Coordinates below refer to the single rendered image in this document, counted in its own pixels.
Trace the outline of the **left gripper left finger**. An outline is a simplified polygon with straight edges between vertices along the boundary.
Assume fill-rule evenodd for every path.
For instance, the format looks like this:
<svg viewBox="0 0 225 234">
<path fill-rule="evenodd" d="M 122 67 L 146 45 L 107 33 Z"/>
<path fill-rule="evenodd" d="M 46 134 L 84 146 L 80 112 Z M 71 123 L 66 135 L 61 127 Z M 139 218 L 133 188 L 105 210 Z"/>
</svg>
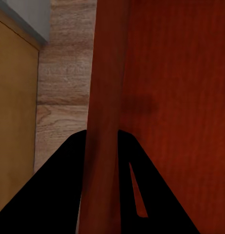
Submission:
<svg viewBox="0 0 225 234">
<path fill-rule="evenodd" d="M 87 130 L 71 135 L 0 212 L 0 234 L 75 234 Z"/>
</svg>

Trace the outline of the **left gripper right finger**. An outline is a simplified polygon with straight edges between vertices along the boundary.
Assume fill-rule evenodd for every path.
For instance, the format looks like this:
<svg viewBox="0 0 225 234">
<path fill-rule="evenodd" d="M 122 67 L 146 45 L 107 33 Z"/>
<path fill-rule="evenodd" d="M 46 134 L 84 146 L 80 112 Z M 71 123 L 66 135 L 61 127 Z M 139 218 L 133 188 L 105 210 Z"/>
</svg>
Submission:
<svg viewBox="0 0 225 234">
<path fill-rule="evenodd" d="M 137 214 L 131 163 L 148 214 Z M 118 131 L 121 234 L 200 234 L 140 143 Z"/>
</svg>

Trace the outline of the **storage box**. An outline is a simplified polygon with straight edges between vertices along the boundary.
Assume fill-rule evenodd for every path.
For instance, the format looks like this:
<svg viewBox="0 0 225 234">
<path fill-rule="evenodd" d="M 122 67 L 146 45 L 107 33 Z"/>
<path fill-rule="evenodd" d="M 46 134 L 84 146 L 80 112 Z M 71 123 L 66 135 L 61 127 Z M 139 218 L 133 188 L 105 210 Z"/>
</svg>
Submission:
<svg viewBox="0 0 225 234">
<path fill-rule="evenodd" d="M 78 234 L 121 234 L 119 130 L 200 234 L 225 234 L 225 0 L 97 0 Z"/>
</svg>

